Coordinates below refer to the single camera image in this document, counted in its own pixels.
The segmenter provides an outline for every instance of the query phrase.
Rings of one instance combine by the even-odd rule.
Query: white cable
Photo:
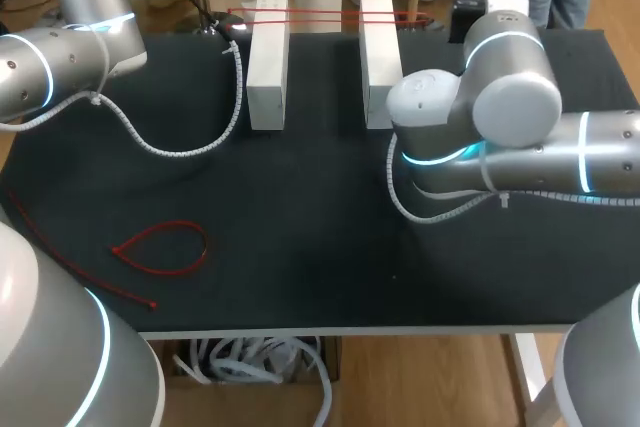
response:
[[[70,29],[72,27],[84,27],[87,30],[91,31],[94,35],[94,37],[96,38],[96,40],[98,41],[98,44],[100,45],[100,49],[102,50],[102,56],[104,57],[104,70],[102,72],[102,79],[100,80],[100,83],[98,84],[98,89],[96,90],[97,93],[102,93],[102,89],[104,88],[104,84],[107,82],[107,77],[109,77],[109,67],[111,64],[111,58],[109,56],[109,49],[107,48],[107,44],[105,43],[104,39],[102,38],[102,36],[96,32],[95,28],[91,25],[87,25],[87,24],[67,24],[64,27],[62,27],[64,30],[66,29]]]
[[[322,401],[322,406],[320,407],[320,412],[318,412],[318,416],[316,417],[316,421],[313,423],[313,427],[322,427],[323,425],[325,425],[327,419],[329,418],[329,413],[331,412],[331,402],[333,401],[331,380],[329,379],[329,372],[327,372],[327,367],[324,365],[322,357],[320,357],[318,352],[309,344],[306,344],[300,339],[296,339],[295,337],[282,340],[287,344],[293,345],[294,347],[297,347],[300,350],[306,352],[318,367],[318,374],[320,375],[320,380],[322,381],[322,390],[324,391],[324,399]]]
[[[48,110],[44,114],[36,117],[33,120],[30,120],[29,122],[25,122],[24,124],[13,125],[13,124],[0,123],[0,132],[25,132],[27,130],[31,130],[35,127],[38,127],[41,124],[44,124],[47,120],[51,119],[53,116],[58,115],[64,109],[66,109],[71,104],[73,104],[75,101],[80,99],[90,99],[94,95],[95,95],[94,92],[89,92],[89,91],[78,92],[77,94],[72,95],[68,99],[63,100],[51,110]]]
[[[602,207],[640,207],[640,198],[637,197],[593,197],[590,195],[563,194],[560,192],[544,192],[541,190],[516,190],[511,193],[533,195],[574,204],[599,205]]]
[[[230,344],[229,353],[226,357],[221,357],[222,352],[225,351]],[[287,371],[294,370],[295,362],[301,359],[300,354],[304,352],[311,357],[311,365],[315,365],[318,368],[318,374],[322,382],[324,399],[313,424],[314,427],[321,427],[325,425],[329,417],[333,393],[329,373],[320,355],[320,339],[317,337],[316,344],[315,347],[312,347],[297,338],[274,337],[265,339],[264,337],[241,337],[237,339],[221,339],[209,354],[209,368],[215,375],[214,378],[206,377],[201,369],[201,363],[206,357],[206,350],[209,345],[208,339],[201,341],[199,349],[198,341],[191,341],[189,345],[190,366],[177,355],[174,355],[173,359],[182,370],[201,384],[211,384],[212,382],[269,382],[281,384],[286,381],[285,375]],[[267,370],[265,366],[267,358],[269,358],[276,349],[283,347],[288,349],[289,355],[287,361],[281,363],[278,367],[274,366],[274,372]]]
[[[460,207],[450,210],[449,212],[436,215],[434,217],[418,217],[413,215],[411,212],[404,208],[404,206],[400,202],[400,199],[398,199],[396,189],[393,185],[393,157],[396,151],[397,142],[398,137],[396,136],[396,134],[393,134],[393,137],[391,137],[391,142],[389,143],[389,151],[387,153],[387,189],[389,190],[389,195],[391,196],[393,205],[395,205],[398,211],[411,222],[415,222],[416,224],[437,224],[438,222],[443,222],[445,220],[457,217],[458,215],[466,212],[469,209],[472,209],[480,202],[483,202],[494,195],[490,193],[480,194],[477,197],[466,202],[465,204],[462,204]]]
[[[67,108],[76,100],[79,100],[82,98],[89,98],[92,100],[92,102],[99,100],[100,103],[103,103],[104,105],[109,107],[116,114],[118,119],[120,119],[120,122],[124,124],[125,128],[127,129],[127,132],[129,132],[131,137],[133,137],[133,140],[135,140],[138,143],[138,145],[140,145],[147,152],[150,152],[154,155],[159,155],[161,157],[170,157],[170,158],[186,158],[186,157],[194,157],[196,155],[205,154],[215,149],[220,144],[222,144],[225,140],[227,140],[227,138],[233,131],[234,127],[236,126],[236,123],[238,122],[238,117],[240,116],[240,109],[242,108],[242,81],[243,81],[242,59],[240,57],[240,50],[238,49],[238,45],[236,44],[235,41],[233,40],[231,41],[230,48],[231,48],[231,52],[233,52],[233,57],[236,65],[236,100],[235,100],[235,106],[233,109],[233,114],[231,115],[231,120],[229,121],[229,125],[227,125],[227,128],[220,135],[220,137],[218,137],[216,140],[214,140],[210,144],[205,145],[204,147],[200,147],[199,149],[188,150],[184,152],[172,152],[169,150],[161,150],[156,147],[153,147],[152,145],[149,145],[140,136],[140,134],[138,134],[138,131],[135,129],[131,121],[127,118],[125,113],[111,99],[109,99],[108,97],[100,93],[89,92],[89,91],[79,92],[77,94],[72,95],[68,99],[60,102],[58,105],[56,105],[54,108],[52,108],[48,112],[42,114],[39,117],[36,117],[35,119],[29,122],[25,122],[24,124],[12,125],[12,124],[0,123],[0,132],[3,132],[3,131],[4,132],[24,132],[27,130],[31,130],[43,124],[44,122],[48,121],[53,116],[59,114],[62,110]]]

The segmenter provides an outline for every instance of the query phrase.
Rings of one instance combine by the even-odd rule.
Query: white device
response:
[[[360,0],[360,12],[360,64],[365,122],[367,129],[390,129],[387,95],[402,80],[393,0]]]
[[[253,130],[284,129],[289,66],[288,0],[257,0],[247,70],[247,98]]]

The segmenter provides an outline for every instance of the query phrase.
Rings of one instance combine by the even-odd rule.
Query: wooden floor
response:
[[[42,0],[11,0],[8,7]],[[211,0],[216,10],[238,0]],[[178,0],[136,0],[146,31],[192,15]],[[46,6],[22,13],[0,12],[11,29],[24,29]],[[442,16],[446,0],[423,5]],[[604,29],[636,97],[640,98],[640,1],[592,0],[588,27]],[[10,137],[0,134],[0,168]],[[549,375],[558,335],[537,340]],[[171,387],[165,427],[311,425],[321,402],[316,385],[285,387]],[[507,357],[498,336],[348,337],[343,339],[342,376],[334,386],[330,425],[348,427],[515,427],[518,409]]]

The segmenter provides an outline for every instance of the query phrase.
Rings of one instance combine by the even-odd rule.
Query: table leg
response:
[[[527,408],[524,418],[526,427],[553,427],[561,418],[560,408],[553,390],[553,380],[542,388],[536,400]]]

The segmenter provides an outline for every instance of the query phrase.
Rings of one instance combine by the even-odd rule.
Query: cable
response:
[[[400,199],[398,199],[398,195],[396,194],[396,189],[393,185],[393,158],[396,151],[396,143],[398,142],[398,137],[396,134],[393,134],[391,137],[391,142],[389,142],[389,151],[387,153],[387,189],[389,190],[389,195],[391,196],[391,201],[393,205],[396,206],[398,211],[405,216],[411,222],[415,222],[416,224],[437,224],[439,222],[443,222],[448,219],[452,219],[457,217],[460,214],[472,209],[476,205],[481,202],[487,200],[492,197],[494,194],[480,194],[477,197],[471,199],[465,204],[462,204],[460,207],[457,207],[449,212],[445,212],[443,214],[436,215],[434,217],[418,217],[413,215],[407,209],[404,208]]]
[[[395,134],[391,138],[391,142],[389,143],[389,150],[387,153],[387,188],[389,190],[389,195],[391,196],[391,201],[396,206],[398,211],[406,217],[411,222],[415,222],[417,224],[437,224],[438,222],[442,222],[444,220],[452,219],[481,202],[487,200],[494,195],[505,195],[505,194],[522,194],[522,195],[531,195],[535,197],[542,197],[550,200],[557,200],[560,202],[571,202],[575,204],[583,204],[583,205],[597,205],[602,207],[640,207],[640,198],[625,198],[625,197],[594,197],[589,195],[577,195],[577,194],[565,194],[561,192],[545,192],[541,190],[513,190],[513,191],[499,191],[499,192],[491,192],[491,193],[483,193],[478,195],[477,197],[471,199],[467,203],[457,207],[449,212],[445,212],[440,215],[436,215],[434,217],[417,217],[409,212],[398,199],[398,195],[396,194],[395,187],[393,185],[393,158],[395,155],[395,148],[397,144],[398,138]],[[428,194],[427,192],[420,191],[423,195],[427,197],[434,195]],[[461,197],[470,195],[473,192],[463,191],[463,192],[452,192],[451,194],[454,197]]]
[[[63,257],[62,254],[60,254],[60,252],[58,252],[53,247],[51,242],[49,242],[47,240],[47,238],[40,232],[40,230],[36,226],[35,222],[33,222],[33,220],[31,220],[31,218],[29,217],[29,215],[27,215],[27,211],[22,206],[22,204],[20,203],[18,198],[14,195],[14,193],[11,192],[10,190],[6,190],[6,192],[7,192],[7,195],[9,196],[9,199],[11,199],[11,202],[13,202],[13,205],[15,205],[16,209],[18,210],[18,212],[20,213],[20,215],[24,219],[24,221],[27,224],[27,226],[31,229],[33,234],[38,238],[38,240],[40,240],[40,242],[42,243],[43,247],[46,250],[49,251],[49,253],[51,254],[51,256],[54,259],[56,259],[62,265],[66,266],[68,269],[70,269],[73,272],[75,272],[80,277],[83,277],[86,280],[88,280],[89,282],[91,282],[92,284],[97,285],[101,289],[107,290],[107,291],[109,291],[109,292],[111,292],[113,294],[119,295],[119,296],[124,297],[126,299],[133,300],[134,302],[138,302],[139,304],[146,305],[151,310],[154,310],[157,307],[156,302],[154,302],[153,300],[145,299],[143,297],[138,297],[137,295],[132,294],[131,292],[127,292],[127,291],[122,290],[122,289],[120,289],[120,288],[118,288],[118,287],[116,287],[116,286],[114,286],[112,284],[109,284],[108,282],[104,282],[104,281],[92,276],[91,274],[89,274],[85,270],[81,269],[80,266],[78,266],[75,262],[67,260],[65,257]]]
[[[198,348],[198,342],[197,339],[193,339],[189,344],[191,365],[187,365],[178,355],[174,355],[173,360],[189,376],[204,385],[213,382],[282,384],[286,380],[287,373],[292,373],[295,370],[296,364],[301,358],[300,354],[306,353],[312,359],[311,365],[318,368],[324,393],[322,406],[313,425],[321,427],[327,422],[331,412],[333,392],[327,367],[320,355],[319,338],[316,338],[317,347],[315,349],[295,337],[221,339],[211,350],[208,358],[208,368],[215,375],[213,378],[204,375],[201,366],[206,357],[209,340],[200,341],[200,348]],[[228,353],[223,356],[222,352],[227,350]],[[276,361],[276,357],[273,357],[276,353],[287,354],[286,362]],[[265,366],[269,360],[273,366],[271,370]]]
[[[202,15],[204,18],[207,19],[211,27],[215,29],[215,31],[218,32],[224,40],[226,40],[228,43],[232,42],[231,36],[229,35],[229,33],[225,32],[224,29],[220,28],[220,21],[214,19],[211,16],[210,12],[207,12],[205,9],[203,9],[197,0],[189,0],[189,2],[191,2],[194,5],[194,7],[198,9],[198,12],[200,12],[200,15]]]
[[[127,248],[131,247],[133,244],[138,243],[140,240],[142,240],[145,237],[149,236],[149,234],[152,234],[153,232],[157,232],[159,230],[175,229],[175,228],[179,228],[179,227],[191,229],[194,232],[197,232],[198,234],[200,234],[200,237],[202,238],[202,245],[203,245],[202,253],[196,259],[195,262],[192,262],[187,267],[183,267],[181,269],[175,269],[175,270],[152,269],[150,267],[147,267],[145,265],[142,265],[142,264],[140,264],[138,262],[135,262],[135,261],[131,260],[129,257],[127,257],[124,254],[124,251]],[[111,253],[113,255],[115,255],[116,257],[118,257],[120,260],[122,260],[125,264],[130,265],[134,269],[138,269],[138,270],[141,270],[143,272],[146,272],[147,274],[153,274],[153,275],[185,275],[185,274],[188,274],[188,273],[196,270],[197,268],[199,268],[202,265],[202,263],[204,262],[204,260],[207,258],[207,253],[208,253],[207,233],[204,231],[204,229],[201,226],[199,226],[195,222],[191,222],[191,221],[188,221],[188,220],[171,220],[169,222],[162,222],[161,224],[156,224],[156,225],[154,225],[152,227],[149,227],[146,230],[143,230],[139,234],[136,234],[133,237],[131,237],[129,240],[127,240],[122,245],[119,245],[117,247],[111,247]]]
[[[514,190],[509,193],[533,195],[560,202],[598,205],[601,207],[640,207],[640,198],[638,197],[594,197],[590,195],[563,194],[561,192],[544,192],[542,190]]]
[[[91,92],[91,91],[78,92],[77,94],[74,94],[68,99],[60,102],[58,105],[53,107],[48,112],[36,117],[33,120],[30,120],[29,122],[25,122],[23,124],[18,124],[18,125],[0,123],[0,132],[24,132],[27,130],[31,130],[47,122],[48,120],[50,120],[52,117],[62,112],[64,109],[66,109],[69,105],[71,105],[75,101],[83,98],[88,98],[88,99],[91,99],[92,103],[104,104],[107,107],[109,107],[109,109],[111,109],[116,114],[118,119],[120,119],[120,122],[123,123],[123,125],[127,129],[127,132],[129,132],[131,137],[133,137],[133,140],[135,140],[138,145],[140,145],[143,149],[145,149],[147,152],[151,154],[159,155],[161,157],[169,157],[169,158],[187,158],[187,157],[194,157],[197,155],[205,154],[215,149],[216,147],[220,146],[220,144],[222,144],[225,140],[227,140],[227,138],[229,137],[229,135],[231,135],[231,132],[233,131],[234,127],[238,122],[238,117],[240,116],[240,110],[242,108],[242,79],[243,79],[242,59],[240,58],[240,50],[238,49],[238,45],[236,44],[236,42],[232,40],[230,42],[230,45],[231,45],[230,49],[231,49],[231,52],[233,52],[233,57],[236,64],[236,100],[235,100],[235,106],[233,109],[233,114],[231,115],[231,120],[229,121],[227,128],[220,135],[220,137],[218,137],[216,140],[214,140],[210,144],[205,145],[204,147],[200,147],[194,150],[183,151],[183,152],[173,152],[173,151],[162,150],[162,149],[153,147],[152,145],[148,144],[140,136],[140,134],[135,129],[131,121],[127,118],[125,113],[111,99],[109,99],[108,97],[102,94],[99,94],[97,92]]]

